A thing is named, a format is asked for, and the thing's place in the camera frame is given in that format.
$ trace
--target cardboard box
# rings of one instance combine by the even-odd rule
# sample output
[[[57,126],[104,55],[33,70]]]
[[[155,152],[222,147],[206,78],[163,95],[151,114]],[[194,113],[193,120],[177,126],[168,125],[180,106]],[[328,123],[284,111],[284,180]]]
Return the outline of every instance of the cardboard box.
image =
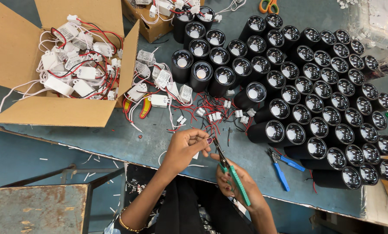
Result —
[[[120,72],[118,97],[131,88],[139,24],[135,24],[124,37],[120,0],[35,0],[42,29],[16,14],[0,3],[0,85],[13,88],[39,79],[36,72],[43,52],[38,49],[40,35],[51,27],[57,28],[67,22],[68,14],[77,15],[84,22],[91,22],[102,30],[117,33],[124,39],[124,51]],[[107,34],[115,45],[119,40]],[[29,85],[18,88],[25,92]],[[43,88],[38,83],[29,93]],[[95,100],[56,98],[51,95],[34,96],[15,102],[0,114],[0,123],[23,125],[54,125],[104,127],[118,100]]]
[[[200,4],[204,5],[204,0],[200,0]],[[135,0],[122,0],[122,12],[123,15],[130,21],[132,24],[136,24],[139,20],[140,24],[140,33],[144,38],[149,42],[154,42],[157,39],[160,39],[165,34],[169,33],[174,27],[170,24],[170,21],[158,20],[155,24],[146,24],[142,18],[143,17],[148,21],[154,21],[156,18],[149,17],[149,9],[152,4],[149,5],[136,5]],[[161,15],[164,20],[171,19],[173,14],[169,17]]]

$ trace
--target floor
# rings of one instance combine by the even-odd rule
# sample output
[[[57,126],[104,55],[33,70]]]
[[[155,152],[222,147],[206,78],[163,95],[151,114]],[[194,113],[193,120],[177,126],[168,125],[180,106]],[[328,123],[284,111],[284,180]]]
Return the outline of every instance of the floor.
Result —
[[[93,156],[86,162],[89,156],[90,154],[68,149],[65,146],[0,132],[0,186],[55,171],[71,163],[75,163],[77,168],[82,169],[116,167],[113,160],[103,157],[98,159],[97,156]],[[117,162],[117,165],[122,167],[123,163]],[[76,174],[72,179],[68,179],[67,183],[82,183],[86,175]],[[86,181],[102,175],[105,174],[97,173],[87,178]],[[57,175],[31,185],[59,184],[60,181],[60,175]],[[120,178],[115,178],[113,182],[103,184],[94,190],[89,231],[104,230],[113,218],[110,207],[114,210],[117,209],[119,197],[114,197],[113,194],[121,192]],[[279,232],[291,234],[320,233],[319,229],[312,229],[309,221],[315,210],[270,198],[267,198],[266,201],[272,210]]]

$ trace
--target gold bangle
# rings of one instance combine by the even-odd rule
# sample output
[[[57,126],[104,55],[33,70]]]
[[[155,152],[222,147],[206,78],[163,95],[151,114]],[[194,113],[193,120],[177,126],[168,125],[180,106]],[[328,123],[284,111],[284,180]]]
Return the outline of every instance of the gold bangle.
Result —
[[[127,208],[127,207],[123,208],[123,209],[120,211],[120,213],[119,213],[119,222],[120,222],[120,225],[122,225],[122,226],[123,226],[124,228],[126,228],[126,230],[128,230],[128,231],[140,232],[140,231],[144,230],[146,226],[142,227],[142,228],[139,229],[139,230],[134,230],[134,229],[132,229],[132,228],[130,228],[130,227],[124,225],[124,223],[122,222],[122,212],[123,212],[124,209],[126,209],[126,208]]]

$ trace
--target finger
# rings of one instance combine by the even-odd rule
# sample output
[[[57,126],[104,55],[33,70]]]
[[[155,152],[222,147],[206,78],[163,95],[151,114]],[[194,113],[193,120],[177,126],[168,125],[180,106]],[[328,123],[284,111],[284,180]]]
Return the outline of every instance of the finger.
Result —
[[[203,139],[202,141],[199,141],[192,146],[188,146],[186,148],[187,153],[189,155],[194,156],[197,152],[202,151],[203,149],[206,149],[211,143],[213,142],[212,138]]]

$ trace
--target cardboard flap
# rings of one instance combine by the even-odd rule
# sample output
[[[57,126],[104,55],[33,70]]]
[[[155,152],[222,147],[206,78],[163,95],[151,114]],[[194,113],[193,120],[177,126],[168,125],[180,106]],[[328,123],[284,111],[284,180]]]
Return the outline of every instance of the cardboard flap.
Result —
[[[0,114],[0,123],[104,127],[116,101],[30,97]]]
[[[41,30],[0,3],[0,85],[8,88],[38,78],[35,55]],[[17,90],[26,91],[29,86]]]
[[[68,22],[68,15],[76,15],[102,30],[124,35],[120,0],[35,0],[35,4],[43,28],[58,28]]]
[[[133,71],[138,49],[139,19],[123,41],[122,67],[120,68],[120,86],[118,96],[126,93],[132,87]]]

